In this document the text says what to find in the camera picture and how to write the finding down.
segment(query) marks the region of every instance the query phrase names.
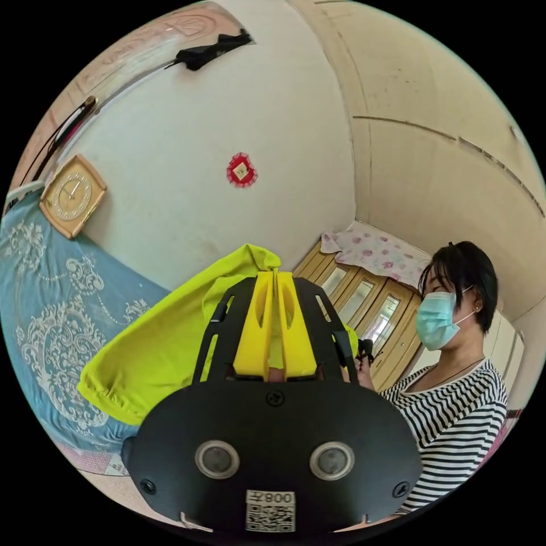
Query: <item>yellow plastic part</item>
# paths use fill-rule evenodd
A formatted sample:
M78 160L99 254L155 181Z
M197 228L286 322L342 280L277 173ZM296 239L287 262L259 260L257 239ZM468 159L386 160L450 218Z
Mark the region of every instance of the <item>yellow plastic part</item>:
M277 273L276 296L282 334L284 379L314 375L317 363L305 326L292 273Z
M272 271L258 273L250 307L233 367L237 375L269 375L271 325L273 318L274 276Z

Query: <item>black and white striped shirt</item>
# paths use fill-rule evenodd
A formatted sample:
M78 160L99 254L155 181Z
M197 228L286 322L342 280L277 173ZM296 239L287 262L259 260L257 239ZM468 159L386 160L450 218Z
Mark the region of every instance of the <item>black and white striped shirt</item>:
M397 514L425 506L466 481L487 455L506 418L506 388L488 358L454 381L406 392L430 368L381 393L406 418L423 463L419 481Z

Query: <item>red ornament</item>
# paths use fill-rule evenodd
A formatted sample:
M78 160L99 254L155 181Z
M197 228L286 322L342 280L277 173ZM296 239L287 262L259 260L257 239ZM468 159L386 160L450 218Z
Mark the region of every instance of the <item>red ornament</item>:
M248 154L238 153L231 158L226 169L227 179L236 188L248 188L258 178L254 165L250 163Z

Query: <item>surgical mask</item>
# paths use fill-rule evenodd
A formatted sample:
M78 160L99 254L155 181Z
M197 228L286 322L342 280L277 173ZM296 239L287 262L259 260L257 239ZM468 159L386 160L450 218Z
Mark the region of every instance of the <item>surgical mask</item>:
M465 293L472 286L463 290ZM425 296L419 306L416 329L419 339L429 351L437 351L447 345L460 330L458 324L475 314L453 322L453 312L457 298L450 292L432 292Z

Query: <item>bed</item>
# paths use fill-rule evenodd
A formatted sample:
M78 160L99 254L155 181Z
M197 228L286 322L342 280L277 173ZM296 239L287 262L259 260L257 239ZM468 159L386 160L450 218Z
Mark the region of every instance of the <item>bed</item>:
M65 239L38 202L39 192L27 195L0 225L0 320L11 364L34 414L77 468L124 475L118 454L137 428L92 406L77 384L100 348L168 291L85 236Z

